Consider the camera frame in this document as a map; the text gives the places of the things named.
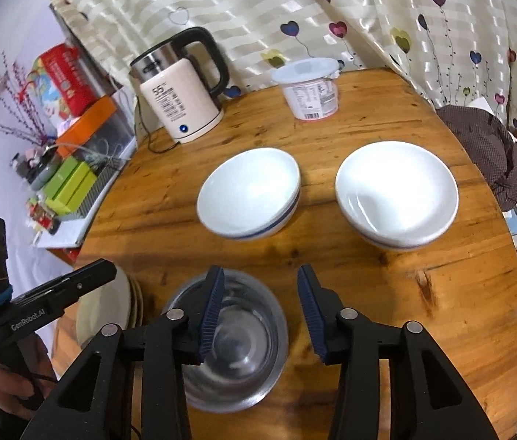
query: checkered cloth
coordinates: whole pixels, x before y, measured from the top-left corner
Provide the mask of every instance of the checkered cloth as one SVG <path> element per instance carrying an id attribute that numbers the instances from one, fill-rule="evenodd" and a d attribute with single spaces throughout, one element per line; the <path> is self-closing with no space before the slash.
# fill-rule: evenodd
<path id="1" fill-rule="evenodd" d="M 517 203 L 517 143 L 495 116 L 482 109 L 447 105 L 436 111 L 469 154 L 501 210 Z"/>

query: blue stripe on bowl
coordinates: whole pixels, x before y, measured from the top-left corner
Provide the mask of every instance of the blue stripe on bowl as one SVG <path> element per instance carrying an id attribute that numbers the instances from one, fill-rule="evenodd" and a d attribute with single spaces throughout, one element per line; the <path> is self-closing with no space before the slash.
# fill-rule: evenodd
<path id="1" fill-rule="evenodd" d="M 268 232 L 269 230 L 272 230 L 273 228 L 275 228 L 279 223 L 281 223 L 286 217 L 289 216 L 289 214 L 293 211 L 293 208 L 295 207 L 295 205 L 297 205 L 297 203 L 299 202 L 299 195 L 300 195 L 300 192 L 301 191 L 298 191 L 297 192 L 297 196 L 295 197 L 295 200 L 293 200 L 293 203 L 290 204 L 289 208 L 287 210 L 285 210 L 285 212 L 279 217 L 277 218 L 276 221 L 274 221 L 273 223 L 271 223 L 270 225 L 268 225 L 266 228 L 263 228 L 262 230 L 259 230 L 258 232 L 256 233 L 252 233 L 251 235 L 244 235 L 244 236 L 233 236 L 233 237 L 230 237 L 228 236 L 228 238 L 230 238 L 231 240 L 247 240 L 248 238 L 254 238 L 255 236 L 259 236 L 259 235 L 262 235 L 263 233 L 266 233 Z"/>

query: silver screw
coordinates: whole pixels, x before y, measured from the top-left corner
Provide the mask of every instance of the silver screw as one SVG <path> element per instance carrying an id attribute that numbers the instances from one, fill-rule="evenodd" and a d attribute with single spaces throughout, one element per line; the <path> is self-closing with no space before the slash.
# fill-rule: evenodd
<path id="1" fill-rule="evenodd" d="M 167 317 L 172 321 L 176 321 L 177 319 L 181 319 L 185 316 L 185 311 L 179 308 L 173 308 L 167 312 Z"/>
<path id="2" fill-rule="evenodd" d="M 358 311 L 352 309 L 351 307 L 345 307 L 342 311 L 340 311 L 340 316 L 344 319 L 356 319 L 358 316 Z"/>
<path id="3" fill-rule="evenodd" d="M 113 336 L 114 334 L 116 334 L 118 332 L 118 326 L 116 326 L 115 324 L 106 324 L 103 328 L 102 328 L 102 334 L 105 336 L 105 337 L 110 337 L 110 336 Z"/>
<path id="4" fill-rule="evenodd" d="M 417 321 L 410 321 L 407 323 L 407 331 L 413 334 L 419 334 L 424 330 L 424 326 L 419 324 Z"/>

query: orange lid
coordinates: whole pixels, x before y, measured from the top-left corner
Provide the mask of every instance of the orange lid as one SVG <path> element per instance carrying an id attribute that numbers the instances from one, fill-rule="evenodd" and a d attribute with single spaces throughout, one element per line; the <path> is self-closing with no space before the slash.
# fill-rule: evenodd
<path id="1" fill-rule="evenodd" d="M 79 117 L 78 121 L 57 139 L 56 143 L 84 145 L 115 111 L 116 104 L 114 104 L 114 100 L 110 96 L 103 96 L 95 101 L 91 107 Z M 57 153 L 63 158 L 71 155 L 75 151 L 75 147 L 68 145 L 60 145 L 57 147 Z"/>

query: white plastic lid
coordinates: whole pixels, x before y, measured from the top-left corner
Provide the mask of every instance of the white plastic lid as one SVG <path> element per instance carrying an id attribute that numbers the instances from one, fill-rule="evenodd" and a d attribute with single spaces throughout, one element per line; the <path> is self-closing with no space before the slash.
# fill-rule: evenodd
<path id="1" fill-rule="evenodd" d="M 333 76 L 338 72 L 338 61 L 332 58 L 308 58 L 293 61 L 271 72 L 277 84 L 295 84 Z"/>

